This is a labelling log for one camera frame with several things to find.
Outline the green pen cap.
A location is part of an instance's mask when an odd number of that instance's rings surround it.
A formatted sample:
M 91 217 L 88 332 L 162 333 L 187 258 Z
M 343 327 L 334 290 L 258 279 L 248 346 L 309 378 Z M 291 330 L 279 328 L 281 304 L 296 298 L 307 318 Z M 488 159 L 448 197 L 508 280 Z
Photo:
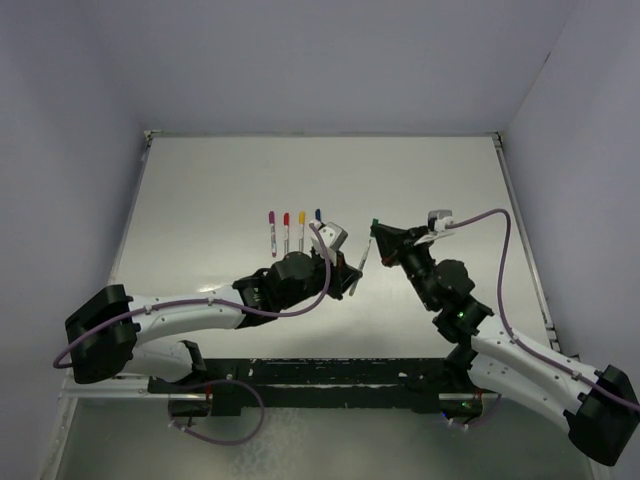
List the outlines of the green pen cap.
M 375 237 L 375 231 L 378 224 L 379 224 L 379 220 L 377 218 L 373 218 L 370 225 L 370 237 L 372 238 Z

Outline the purple whiteboard marker pen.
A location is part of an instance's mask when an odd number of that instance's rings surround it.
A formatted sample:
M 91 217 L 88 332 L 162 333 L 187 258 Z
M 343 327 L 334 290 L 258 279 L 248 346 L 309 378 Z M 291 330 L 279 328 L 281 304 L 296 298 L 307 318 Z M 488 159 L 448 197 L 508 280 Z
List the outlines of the purple whiteboard marker pen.
M 270 228 L 270 251 L 273 258 L 277 257 L 277 236 L 276 236 L 276 215 L 275 211 L 271 210 L 268 214 L 269 228 Z

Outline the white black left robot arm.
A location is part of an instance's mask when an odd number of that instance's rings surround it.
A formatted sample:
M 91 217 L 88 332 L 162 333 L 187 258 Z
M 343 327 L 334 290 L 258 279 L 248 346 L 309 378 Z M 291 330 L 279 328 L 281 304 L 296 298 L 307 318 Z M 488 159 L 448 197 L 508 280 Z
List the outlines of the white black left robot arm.
M 121 284 L 102 288 L 65 321 L 74 380 L 93 384 L 121 373 L 160 378 L 184 392 L 202 387 L 198 346 L 174 336 L 257 327 L 308 312 L 304 301 L 342 299 L 362 274 L 340 252 L 293 252 L 269 268 L 198 296 L 140 297 Z

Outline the green whiteboard marker pen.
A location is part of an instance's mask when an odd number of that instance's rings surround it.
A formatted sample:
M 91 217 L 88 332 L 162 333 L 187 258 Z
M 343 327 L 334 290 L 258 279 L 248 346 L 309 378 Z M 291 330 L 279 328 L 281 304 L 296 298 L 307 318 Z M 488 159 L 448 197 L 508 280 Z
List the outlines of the green whiteboard marker pen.
M 360 277 L 357 280 L 355 280 L 354 283 L 351 285 L 351 287 L 349 289 L 349 292 L 348 292 L 350 297 L 353 297 L 355 295 L 358 283 L 359 283 L 360 279 L 363 276 L 363 271 L 364 271 L 364 267 L 366 265 L 366 262 L 367 262 L 367 259 L 368 259 L 368 255 L 369 255 L 369 252 L 370 252 L 370 249 L 371 249 L 372 240 L 373 240 L 372 237 L 368 238 L 367 245 L 366 245 L 366 247 L 365 247 L 365 249 L 363 251 L 363 254 L 361 256 L 361 259 L 360 259 L 360 262 L 359 262 L 359 265 L 358 265 L 358 271 L 360 273 Z

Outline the red whiteboard marker pen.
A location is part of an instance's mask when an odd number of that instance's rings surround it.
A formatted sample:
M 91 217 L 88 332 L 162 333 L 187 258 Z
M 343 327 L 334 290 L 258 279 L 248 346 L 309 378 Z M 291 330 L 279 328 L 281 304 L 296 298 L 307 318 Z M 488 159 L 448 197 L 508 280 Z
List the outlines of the red whiteboard marker pen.
M 284 228 L 283 252 L 284 252 L 284 256 L 286 256 L 290 252 L 290 213 L 289 212 L 285 212 L 283 214 L 283 228 Z

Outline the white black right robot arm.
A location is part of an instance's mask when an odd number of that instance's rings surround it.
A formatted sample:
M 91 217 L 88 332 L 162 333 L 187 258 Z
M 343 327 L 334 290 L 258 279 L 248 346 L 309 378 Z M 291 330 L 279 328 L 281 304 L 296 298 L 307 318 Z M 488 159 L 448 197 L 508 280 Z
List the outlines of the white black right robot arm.
M 639 402 L 629 377 L 566 357 L 509 327 L 473 297 L 463 262 L 435 261 L 428 227 L 370 228 L 381 262 L 403 269 L 433 323 L 455 348 L 445 366 L 456 391 L 473 385 L 540 414 L 568 435 L 584 455 L 612 467 L 639 426 Z

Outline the yellow whiteboard marker pen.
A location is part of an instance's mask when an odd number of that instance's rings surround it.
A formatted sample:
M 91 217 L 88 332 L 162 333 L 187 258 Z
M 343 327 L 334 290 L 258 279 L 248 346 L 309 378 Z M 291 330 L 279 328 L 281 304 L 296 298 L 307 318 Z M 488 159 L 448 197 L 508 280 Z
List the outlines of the yellow whiteboard marker pen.
M 305 226 L 306 226 L 306 212 L 300 211 L 298 214 L 298 250 L 300 252 L 304 252 Z

